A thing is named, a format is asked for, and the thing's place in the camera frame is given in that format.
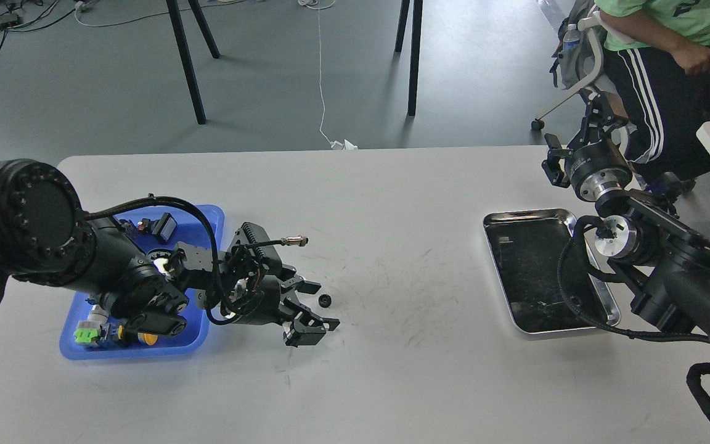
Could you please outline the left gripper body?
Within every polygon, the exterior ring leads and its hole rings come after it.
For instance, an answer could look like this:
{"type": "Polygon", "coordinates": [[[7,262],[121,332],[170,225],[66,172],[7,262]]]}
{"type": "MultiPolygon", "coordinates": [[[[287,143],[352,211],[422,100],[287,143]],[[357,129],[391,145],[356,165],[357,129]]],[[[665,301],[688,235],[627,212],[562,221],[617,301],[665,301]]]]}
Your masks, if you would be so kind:
{"type": "Polygon", "coordinates": [[[281,283],[276,276],[262,278],[256,290],[246,292],[233,302],[239,314],[225,321],[225,325],[282,325],[290,320],[291,316],[282,304],[281,283]]]}

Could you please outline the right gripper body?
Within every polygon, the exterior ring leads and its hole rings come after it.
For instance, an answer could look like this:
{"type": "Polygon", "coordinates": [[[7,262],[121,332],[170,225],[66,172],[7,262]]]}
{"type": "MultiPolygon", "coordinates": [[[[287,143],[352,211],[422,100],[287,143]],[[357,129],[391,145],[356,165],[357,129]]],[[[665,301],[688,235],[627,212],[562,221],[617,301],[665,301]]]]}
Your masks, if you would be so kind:
{"type": "Polygon", "coordinates": [[[596,202],[612,189],[624,189],[633,172],[612,141],[597,141],[575,150],[565,160],[565,172],[577,198],[596,202]]]}

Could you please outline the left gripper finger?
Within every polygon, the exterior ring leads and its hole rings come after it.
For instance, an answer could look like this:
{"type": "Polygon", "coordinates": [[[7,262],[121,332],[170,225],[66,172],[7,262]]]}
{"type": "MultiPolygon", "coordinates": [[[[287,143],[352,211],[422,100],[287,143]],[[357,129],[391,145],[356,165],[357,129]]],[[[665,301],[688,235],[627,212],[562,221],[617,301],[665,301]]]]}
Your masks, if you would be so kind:
{"type": "Polygon", "coordinates": [[[280,323],[284,327],[284,343],[289,347],[317,345],[328,331],[340,325],[338,318],[325,318],[305,306],[291,309],[280,323]]]}
{"type": "Polygon", "coordinates": [[[308,281],[300,275],[292,276],[287,280],[279,279],[279,289],[282,295],[287,295],[290,292],[315,295],[321,287],[322,285],[318,282],[308,281]]]}

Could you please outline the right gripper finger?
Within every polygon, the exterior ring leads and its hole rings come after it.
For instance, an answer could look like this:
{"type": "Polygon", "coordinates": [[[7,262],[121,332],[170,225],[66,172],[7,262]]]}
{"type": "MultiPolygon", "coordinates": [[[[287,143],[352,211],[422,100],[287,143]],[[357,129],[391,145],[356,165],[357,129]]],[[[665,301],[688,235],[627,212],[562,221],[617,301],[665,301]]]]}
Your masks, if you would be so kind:
{"type": "Polygon", "coordinates": [[[593,144],[599,135],[611,140],[613,133],[616,133],[619,148],[628,148],[629,117],[622,99],[612,92],[582,92],[581,98],[586,105],[581,121],[581,144],[593,144]]]}
{"type": "Polygon", "coordinates": [[[553,186],[569,188],[570,180],[565,169],[561,167],[561,161],[570,158],[571,149],[564,148],[555,134],[544,134],[544,140],[547,147],[549,147],[547,158],[542,162],[542,168],[547,179],[553,186]]]}

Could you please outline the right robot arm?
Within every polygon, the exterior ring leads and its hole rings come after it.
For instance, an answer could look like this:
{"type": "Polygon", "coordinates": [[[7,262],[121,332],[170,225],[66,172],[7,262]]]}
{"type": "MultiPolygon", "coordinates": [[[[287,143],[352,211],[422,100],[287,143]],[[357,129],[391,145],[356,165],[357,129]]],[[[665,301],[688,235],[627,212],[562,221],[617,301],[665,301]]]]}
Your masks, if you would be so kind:
{"type": "MultiPolygon", "coordinates": [[[[628,123],[614,106],[614,96],[583,88],[586,114],[580,132],[566,148],[546,134],[549,147],[542,168],[553,186],[572,187],[578,199],[595,204],[595,216],[577,219],[574,234],[556,267],[563,303],[577,318],[603,331],[646,341],[710,343],[710,241],[682,224],[665,195],[628,189],[633,173],[611,134],[628,123]],[[595,230],[595,246],[608,259],[612,273],[594,265],[586,271],[603,282],[625,284],[634,293],[631,309],[655,331],[628,331],[609,326],[584,312],[565,289],[564,264],[573,245],[585,247],[584,233],[595,230]]],[[[710,396],[701,378],[710,363],[691,366],[687,385],[710,422],[710,396]]]]}

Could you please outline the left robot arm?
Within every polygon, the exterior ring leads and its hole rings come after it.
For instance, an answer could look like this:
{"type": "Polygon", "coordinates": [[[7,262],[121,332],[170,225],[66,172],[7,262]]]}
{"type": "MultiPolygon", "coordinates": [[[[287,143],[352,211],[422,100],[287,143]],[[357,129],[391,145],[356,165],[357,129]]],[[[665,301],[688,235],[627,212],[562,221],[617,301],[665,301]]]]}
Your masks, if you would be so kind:
{"type": "Polygon", "coordinates": [[[94,310],[74,334],[84,347],[128,347],[181,335],[189,289],[200,291],[199,307],[214,325],[276,324],[284,327],[286,345],[317,345],[340,321],[298,300],[298,293],[316,294],[320,286],[275,250],[307,242],[304,236],[270,239],[264,228],[246,222],[229,249],[219,251],[211,223],[186,200],[152,195],[88,213],[70,180],[52,165],[0,162],[0,304],[9,278],[86,294],[94,310]],[[147,206],[195,217],[210,247],[178,242],[172,250],[145,253],[118,215],[147,206]]]}

